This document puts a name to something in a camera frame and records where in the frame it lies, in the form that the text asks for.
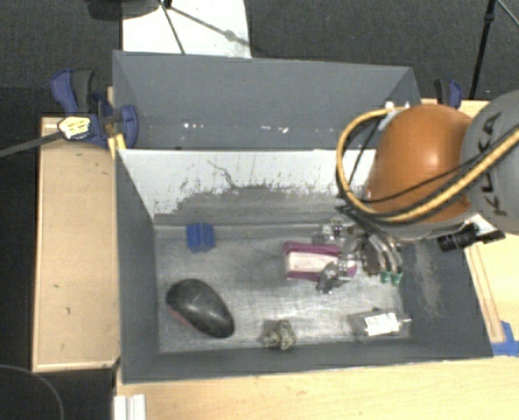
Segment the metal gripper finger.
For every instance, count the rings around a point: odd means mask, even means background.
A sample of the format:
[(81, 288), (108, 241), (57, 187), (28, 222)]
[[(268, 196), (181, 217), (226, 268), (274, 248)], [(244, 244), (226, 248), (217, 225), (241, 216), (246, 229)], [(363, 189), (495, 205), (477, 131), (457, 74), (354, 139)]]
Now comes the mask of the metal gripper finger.
[(333, 290), (340, 288), (348, 282), (348, 268), (337, 262), (330, 262), (319, 274), (316, 291), (323, 294), (330, 294)]
[(318, 245), (342, 245), (343, 242), (343, 226), (341, 224), (324, 224), (312, 236), (312, 243)]

